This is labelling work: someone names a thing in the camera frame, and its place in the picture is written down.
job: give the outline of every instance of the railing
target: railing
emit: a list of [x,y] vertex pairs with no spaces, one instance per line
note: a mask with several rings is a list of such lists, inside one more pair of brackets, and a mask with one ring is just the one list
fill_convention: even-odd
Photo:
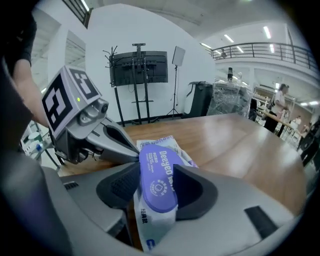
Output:
[[312,52],[308,49],[278,42],[250,42],[207,49],[216,61],[232,58],[260,58],[294,63],[318,72]]
[[87,11],[86,7],[82,3],[81,0],[62,0],[66,6],[74,13],[74,15],[79,19],[79,21],[88,27],[88,18],[90,16],[90,12]]

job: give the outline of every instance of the table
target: table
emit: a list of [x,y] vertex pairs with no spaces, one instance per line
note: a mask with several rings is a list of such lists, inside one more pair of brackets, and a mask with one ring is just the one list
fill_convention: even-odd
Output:
[[[133,141],[173,135],[204,170],[246,180],[298,215],[306,200],[300,155],[261,125],[237,114],[222,114],[125,128]],[[115,166],[89,157],[66,163],[59,175],[75,175]]]
[[278,137],[281,136],[282,131],[284,130],[285,126],[287,126],[287,127],[289,127],[290,129],[294,130],[297,134],[300,135],[300,137],[302,136],[301,133],[300,133],[297,129],[293,128],[289,123],[280,120],[278,117],[276,117],[276,116],[273,115],[273,114],[270,114],[269,112],[266,112],[266,111],[263,111],[263,110],[260,111],[260,112],[262,112],[263,114],[265,114],[267,117],[272,118],[273,120],[276,120],[278,123],[281,123],[281,124],[282,124],[282,126],[281,126],[281,128],[280,128],[280,131],[279,131],[278,134],[277,134]]
[[47,140],[43,140],[42,141],[42,148],[40,151],[37,152],[37,154],[33,157],[35,160],[38,160],[42,153],[45,152],[47,154],[47,156],[50,158],[50,160],[53,162],[53,164],[59,168],[60,166],[56,163],[56,161],[53,159],[53,157],[50,155],[50,153],[48,152],[48,149],[53,149],[54,146],[52,144],[51,139],[47,139]]

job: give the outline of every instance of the desk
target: desk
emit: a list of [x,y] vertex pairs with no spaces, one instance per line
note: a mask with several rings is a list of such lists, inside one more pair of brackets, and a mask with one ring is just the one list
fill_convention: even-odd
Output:
[[[293,214],[306,200],[306,178],[299,154],[261,125],[237,114],[171,120],[125,128],[133,141],[173,135],[202,169],[238,177],[286,206]],[[59,175],[103,170],[112,164],[92,157],[66,163]]]
[[280,119],[279,119],[278,117],[276,117],[275,115],[270,114],[270,113],[268,113],[268,112],[266,112],[266,111],[261,111],[261,112],[262,112],[263,114],[265,114],[267,117],[272,118],[273,120],[276,120],[278,123],[281,123],[281,124],[282,124],[282,126],[281,126],[281,128],[280,128],[280,131],[279,131],[279,133],[277,134],[278,137],[281,136],[281,133],[282,133],[282,131],[284,130],[284,127],[285,127],[285,126],[287,126],[287,127],[289,127],[290,129],[294,130],[297,134],[300,135],[300,137],[302,136],[301,133],[300,133],[297,129],[293,128],[289,123],[280,120]]
[[60,167],[56,161],[53,159],[53,157],[50,155],[50,153],[48,152],[48,149],[53,149],[54,146],[52,144],[51,139],[47,139],[47,140],[43,140],[42,141],[42,148],[40,151],[37,152],[37,154],[33,157],[35,160],[38,160],[42,153],[45,152],[47,154],[47,156],[50,158],[50,160],[53,162],[53,164],[57,167],[57,169]]

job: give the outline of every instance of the tripod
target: tripod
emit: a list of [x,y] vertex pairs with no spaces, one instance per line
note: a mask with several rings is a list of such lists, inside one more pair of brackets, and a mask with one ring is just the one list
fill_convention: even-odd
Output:
[[176,86],[177,86],[177,69],[178,69],[178,66],[175,65],[175,80],[174,80],[174,93],[173,93],[173,109],[170,110],[170,112],[167,115],[169,115],[171,112],[172,112],[172,119],[174,119],[175,117],[175,112],[179,115],[179,113],[176,111]]

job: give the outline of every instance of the light stand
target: light stand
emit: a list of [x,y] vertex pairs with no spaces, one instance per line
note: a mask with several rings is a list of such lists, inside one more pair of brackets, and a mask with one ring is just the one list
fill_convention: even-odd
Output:
[[172,112],[172,119],[174,119],[174,117],[175,117],[175,112],[176,112],[177,114],[179,114],[179,113],[176,111],[176,108],[175,108],[175,107],[176,107],[177,69],[178,69],[178,66],[175,65],[175,68],[174,68],[174,70],[175,70],[175,79],[174,79],[174,93],[173,93],[173,109],[171,109],[170,112],[169,112],[168,114],[166,114],[166,116],[167,116],[167,115],[169,115],[169,114]]
[[176,46],[173,53],[172,64],[175,65],[175,79],[174,79],[174,93],[173,93],[173,109],[167,115],[172,112],[172,119],[175,117],[175,112],[179,115],[178,111],[176,111],[176,87],[177,87],[177,69],[178,66],[182,66],[182,62],[184,61],[186,50]]

